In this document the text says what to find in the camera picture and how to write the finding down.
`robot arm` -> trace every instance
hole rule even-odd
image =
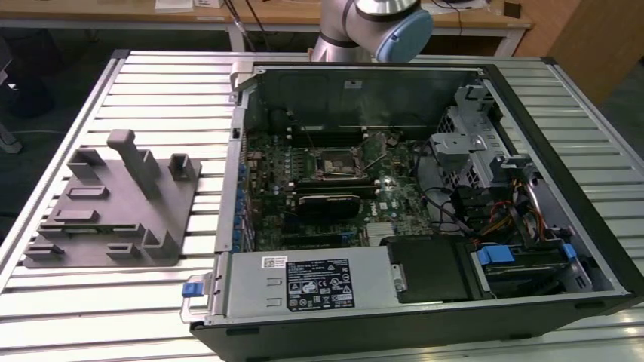
[[[314,62],[404,63],[420,53],[433,28],[420,0],[324,0]]]

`blue release tab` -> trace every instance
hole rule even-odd
[[[510,248],[505,245],[492,245],[482,247],[476,252],[478,262],[481,265],[498,264],[505,262],[513,262],[514,256],[512,255]]]
[[[576,258],[576,251],[570,244],[564,244],[564,253],[565,253],[565,256],[568,257],[568,261]]]
[[[202,296],[202,282],[182,284],[181,295],[184,298],[192,298],[193,296]]]

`power cable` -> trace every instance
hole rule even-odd
[[[261,21],[260,21],[260,18],[257,16],[256,12],[254,12],[254,8],[250,5],[250,1],[245,0],[245,4],[248,5],[248,9],[250,9],[252,17],[254,17],[254,21],[257,23],[257,26],[260,27],[261,38],[264,38],[264,43],[265,43],[265,49],[266,49],[266,51],[270,51],[269,37],[266,36],[266,32],[264,30],[264,25],[261,25]]]

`blue drive latch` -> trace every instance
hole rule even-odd
[[[478,262],[481,265],[514,262],[514,256],[512,255],[510,248],[505,245],[482,247],[480,251],[476,252],[476,256],[478,257]]]
[[[193,298],[196,296],[202,296],[202,282],[186,282],[182,284],[181,295],[184,298]]]

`desk leg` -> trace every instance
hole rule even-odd
[[[230,49],[234,52],[245,51],[244,35],[234,24],[226,25],[228,37],[230,39]]]
[[[509,29],[505,38],[496,48],[496,57],[512,57],[514,55],[516,47],[518,47],[518,42],[521,41],[525,29]]]

